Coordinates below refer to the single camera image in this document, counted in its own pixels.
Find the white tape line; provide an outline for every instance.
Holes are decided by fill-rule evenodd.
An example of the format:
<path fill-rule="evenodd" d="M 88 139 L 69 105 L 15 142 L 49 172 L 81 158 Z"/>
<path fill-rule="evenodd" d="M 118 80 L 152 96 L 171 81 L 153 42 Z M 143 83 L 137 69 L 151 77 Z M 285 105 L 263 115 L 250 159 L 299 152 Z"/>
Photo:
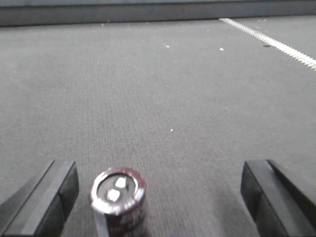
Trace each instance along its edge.
<path fill-rule="evenodd" d="M 268 36 L 266 36 L 265 34 L 259 32 L 259 31 L 255 31 L 241 23 L 238 23 L 232 19 L 229 18 L 220 18 L 218 19 L 219 21 L 225 22 L 233 27 L 236 27 L 237 29 L 246 32 L 247 34 L 255 37 L 256 39 L 271 45 L 275 48 L 277 48 L 278 50 L 281 50 L 282 52 L 286 53 L 287 55 L 291 56 L 292 58 L 295 58 L 297 61 L 304 63 L 306 66 L 312 68 L 313 70 L 316 71 L 316 60 L 301 53 L 300 51 L 291 48 L 289 46 L 287 46 L 284 43 L 281 43 L 273 38 L 270 38 Z"/>

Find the cylindrical component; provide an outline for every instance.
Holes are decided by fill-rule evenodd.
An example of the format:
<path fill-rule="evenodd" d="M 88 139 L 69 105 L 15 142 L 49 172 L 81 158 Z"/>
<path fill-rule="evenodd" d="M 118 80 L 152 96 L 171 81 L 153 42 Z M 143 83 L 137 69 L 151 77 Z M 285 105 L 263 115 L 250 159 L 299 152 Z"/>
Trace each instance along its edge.
<path fill-rule="evenodd" d="M 115 167 L 99 174 L 90 192 L 98 237 L 142 237 L 145 194 L 145 181 L 131 168 Z"/>

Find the floor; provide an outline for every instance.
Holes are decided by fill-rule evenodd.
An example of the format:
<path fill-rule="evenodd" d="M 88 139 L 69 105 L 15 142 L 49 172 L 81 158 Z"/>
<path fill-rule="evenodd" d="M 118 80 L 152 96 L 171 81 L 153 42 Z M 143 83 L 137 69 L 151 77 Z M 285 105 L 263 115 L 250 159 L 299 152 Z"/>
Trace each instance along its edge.
<path fill-rule="evenodd" d="M 316 16 L 235 19 L 316 58 Z M 75 160 L 64 237 L 95 236 L 103 169 L 147 181 L 153 237 L 258 237 L 243 162 L 316 179 L 316 71 L 218 20 L 0 28 L 0 202 Z"/>

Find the maroon capacitor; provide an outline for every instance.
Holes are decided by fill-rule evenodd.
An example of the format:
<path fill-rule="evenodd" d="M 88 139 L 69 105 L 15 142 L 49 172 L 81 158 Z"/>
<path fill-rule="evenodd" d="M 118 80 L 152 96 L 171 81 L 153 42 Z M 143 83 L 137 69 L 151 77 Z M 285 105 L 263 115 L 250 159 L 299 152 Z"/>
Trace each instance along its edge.
<path fill-rule="evenodd" d="M 142 237 L 145 196 L 145 181 L 131 168 L 114 167 L 99 174 L 90 192 L 98 237 Z"/>

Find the white line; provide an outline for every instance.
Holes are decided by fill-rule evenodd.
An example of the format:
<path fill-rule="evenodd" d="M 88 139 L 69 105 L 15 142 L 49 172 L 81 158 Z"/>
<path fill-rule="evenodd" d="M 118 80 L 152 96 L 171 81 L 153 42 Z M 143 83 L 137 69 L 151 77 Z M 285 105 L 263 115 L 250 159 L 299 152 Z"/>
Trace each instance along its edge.
<path fill-rule="evenodd" d="M 265 34 L 259 32 L 259 31 L 255 31 L 241 23 L 238 23 L 232 19 L 229 18 L 220 18 L 218 19 L 219 21 L 225 22 L 233 27 L 236 27 L 237 29 L 246 32 L 247 34 L 255 37 L 256 39 L 271 45 L 275 48 L 277 48 L 278 50 L 281 50 L 282 52 L 286 53 L 287 55 L 291 56 L 292 58 L 295 58 L 297 61 L 304 63 L 306 66 L 312 68 L 313 70 L 316 71 L 316 60 L 301 53 L 300 51 L 291 48 L 289 46 L 287 46 L 284 43 L 281 43 L 273 38 L 270 38 L 268 36 L 266 36 Z"/>

